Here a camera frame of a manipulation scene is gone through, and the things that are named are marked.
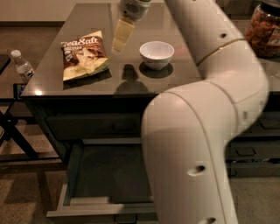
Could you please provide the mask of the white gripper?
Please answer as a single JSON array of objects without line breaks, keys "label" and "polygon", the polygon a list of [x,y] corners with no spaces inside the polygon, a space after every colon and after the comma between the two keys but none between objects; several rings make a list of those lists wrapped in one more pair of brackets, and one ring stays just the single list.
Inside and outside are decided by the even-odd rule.
[{"label": "white gripper", "polygon": [[123,16],[118,20],[115,28],[115,37],[112,42],[111,52],[121,53],[134,31],[133,21],[141,20],[151,7],[151,0],[120,0],[119,9]]}]

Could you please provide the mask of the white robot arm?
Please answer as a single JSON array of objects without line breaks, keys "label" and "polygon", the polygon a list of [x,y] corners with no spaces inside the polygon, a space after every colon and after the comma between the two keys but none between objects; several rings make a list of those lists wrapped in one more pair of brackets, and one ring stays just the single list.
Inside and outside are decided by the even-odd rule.
[{"label": "white robot arm", "polygon": [[164,1],[202,79],[164,91],[143,113],[158,224],[238,224],[225,149],[263,112],[270,84],[215,0]]}]

